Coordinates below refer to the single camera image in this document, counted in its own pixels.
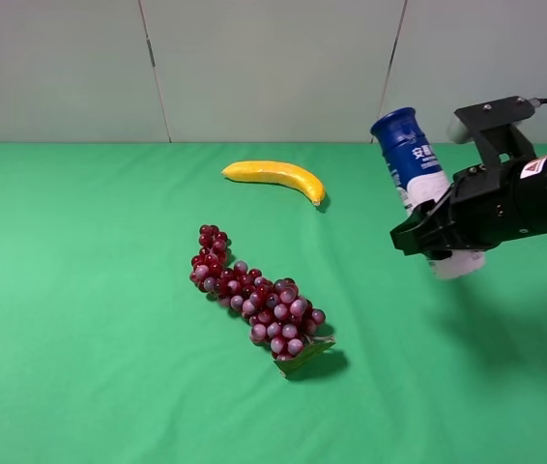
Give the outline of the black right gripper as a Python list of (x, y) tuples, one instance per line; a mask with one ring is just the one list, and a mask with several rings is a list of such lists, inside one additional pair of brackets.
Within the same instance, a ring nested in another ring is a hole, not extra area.
[(526, 162), (510, 160), (498, 167), (478, 164), (457, 172), (452, 187), (438, 200), (420, 203), (390, 231), (393, 246), (405, 256), (451, 256), (448, 228), (453, 247), (461, 250), (485, 251), (529, 237), (530, 226), (514, 193)]

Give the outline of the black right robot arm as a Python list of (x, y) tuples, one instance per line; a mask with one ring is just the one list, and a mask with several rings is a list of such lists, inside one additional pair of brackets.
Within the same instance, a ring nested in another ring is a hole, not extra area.
[(545, 234), (547, 156), (462, 170), (442, 198), (416, 207), (390, 231), (394, 247), (404, 254), (437, 259)]

